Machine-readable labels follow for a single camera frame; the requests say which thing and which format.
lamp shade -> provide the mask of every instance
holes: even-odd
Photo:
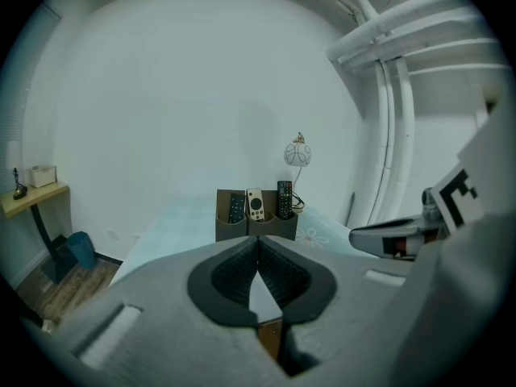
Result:
[[[312,160],[312,151],[305,143],[305,138],[301,132],[299,132],[296,139],[287,145],[283,157],[287,165],[301,167],[308,166]]]
[[[7,142],[6,168],[14,169],[22,167],[22,149],[17,140]]]

white box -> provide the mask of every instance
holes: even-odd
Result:
[[[56,167],[47,164],[38,164],[29,169],[29,183],[41,188],[56,181]]]

remote control holder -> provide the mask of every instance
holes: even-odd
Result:
[[[246,204],[245,219],[239,223],[227,223],[231,204],[231,194],[245,194],[244,190],[217,190],[217,210],[215,218],[215,240],[238,238],[240,236],[275,235],[294,241],[298,228],[298,215],[292,213],[289,219],[282,220],[276,216],[277,190],[262,190],[265,221],[258,223],[249,215]]]
[[[243,195],[244,190],[217,190],[217,210],[215,213],[215,241],[224,241],[226,239],[239,238],[248,234],[248,220],[244,216],[237,223],[229,223],[229,212],[231,208],[231,195]]]

bed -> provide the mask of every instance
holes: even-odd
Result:
[[[213,243],[214,214],[215,199],[212,197],[175,200],[166,207],[132,248],[111,285],[149,261]],[[349,230],[345,226],[320,214],[314,208],[306,207],[299,215],[296,241],[319,248],[321,251],[372,256],[353,248],[348,235]],[[281,316],[281,310],[259,274],[252,284],[249,309],[258,314],[261,323]]]

black remote control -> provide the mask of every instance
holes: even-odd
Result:
[[[229,207],[229,219],[227,223],[239,223],[243,219],[245,210],[245,195],[231,194],[231,204]]]
[[[277,217],[289,219],[292,214],[292,182],[277,182]]]

